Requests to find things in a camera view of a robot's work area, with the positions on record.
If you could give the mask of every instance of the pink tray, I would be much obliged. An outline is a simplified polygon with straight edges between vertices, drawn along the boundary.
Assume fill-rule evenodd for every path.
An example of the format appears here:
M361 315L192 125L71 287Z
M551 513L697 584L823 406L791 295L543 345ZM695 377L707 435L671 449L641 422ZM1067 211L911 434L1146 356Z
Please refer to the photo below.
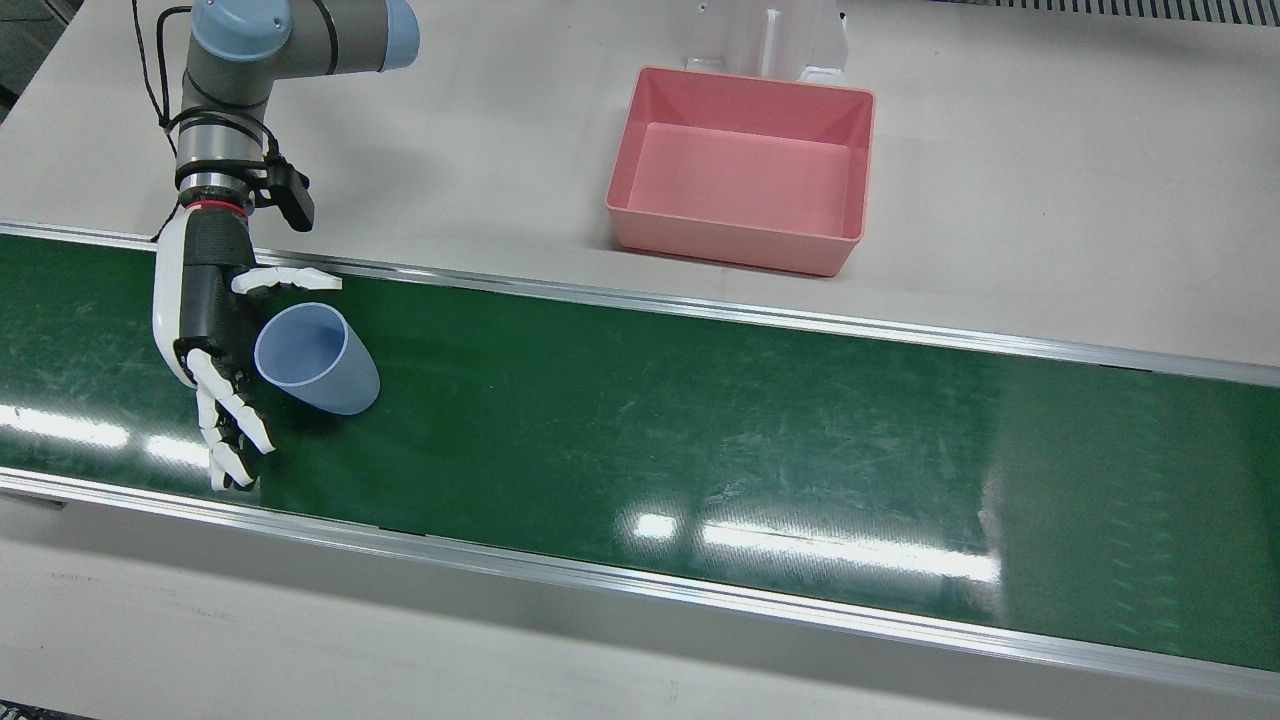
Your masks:
M644 68L605 205L625 247L835 275L863 236L865 90Z

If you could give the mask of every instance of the cup rim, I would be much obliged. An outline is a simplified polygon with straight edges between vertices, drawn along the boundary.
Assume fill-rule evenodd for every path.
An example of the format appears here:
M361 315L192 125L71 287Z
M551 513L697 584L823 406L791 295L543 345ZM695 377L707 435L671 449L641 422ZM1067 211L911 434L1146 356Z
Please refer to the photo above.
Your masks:
M320 374L317 374L315 377L311 377L311 378L307 378L305 380L298 380L296 383L278 382L275 378L273 378L271 375L269 375L268 373L265 373L262 370L262 363L259 360L259 351L262 347L262 336L265 336L268 333L268 331L271 329L271 325L274 325L276 320L279 320L284 315L294 311L298 307L324 307L329 313L332 313L335 318L338 318L338 322L342 323L342 347L338 348L338 355L334 356L333 363L329 363L329 366L325 368L324 370L321 370ZM266 324L262 325L262 329L259 331L257 340L253 341L253 368L257 370L259 375L262 375L264 380L274 384L275 387L279 387L279 388L285 388L285 387L293 387L293 388L296 388L296 387L305 387L305 386L320 382L334 368L337 368L338 366L338 361L342 360L343 355L347 354L347 346L349 343L351 343L351 325L347 324L347 318L344 318L342 315L342 313L338 311L337 307L333 307L332 305L326 305L324 302L298 302L297 305L289 305L284 310L280 310L279 313L276 313L275 316L271 318L270 320L268 320Z

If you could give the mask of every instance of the white holder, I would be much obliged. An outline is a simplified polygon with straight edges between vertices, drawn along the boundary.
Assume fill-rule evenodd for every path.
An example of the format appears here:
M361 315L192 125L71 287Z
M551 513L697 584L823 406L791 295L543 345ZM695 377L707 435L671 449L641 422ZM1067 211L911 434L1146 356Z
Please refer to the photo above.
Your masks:
M685 68L842 85L849 60L836 0L705 0Z

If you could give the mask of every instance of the plastic cup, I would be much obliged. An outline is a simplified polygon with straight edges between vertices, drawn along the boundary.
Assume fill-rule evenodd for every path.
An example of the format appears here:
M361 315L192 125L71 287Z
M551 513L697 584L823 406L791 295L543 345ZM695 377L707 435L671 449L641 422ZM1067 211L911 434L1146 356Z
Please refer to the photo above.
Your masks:
M257 334L253 364L266 382L335 415L364 411L381 388L365 343L342 313L323 302L271 318Z

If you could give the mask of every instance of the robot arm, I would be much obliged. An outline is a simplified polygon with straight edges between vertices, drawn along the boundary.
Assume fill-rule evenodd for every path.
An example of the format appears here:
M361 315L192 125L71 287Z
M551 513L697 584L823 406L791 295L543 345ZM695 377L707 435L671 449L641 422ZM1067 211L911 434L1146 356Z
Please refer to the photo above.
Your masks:
M262 122L271 87L408 65L419 29L404 0L196 0L191 24L183 109L170 123L179 132L179 210L157 238L152 334L174 375L196 391L212 486L247 488L255 478L246 438L274 450L243 392L262 325L255 296L282 284L342 287L310 268L257 266L248 231L256 208L279 208L300 232L315 211L310 182Z

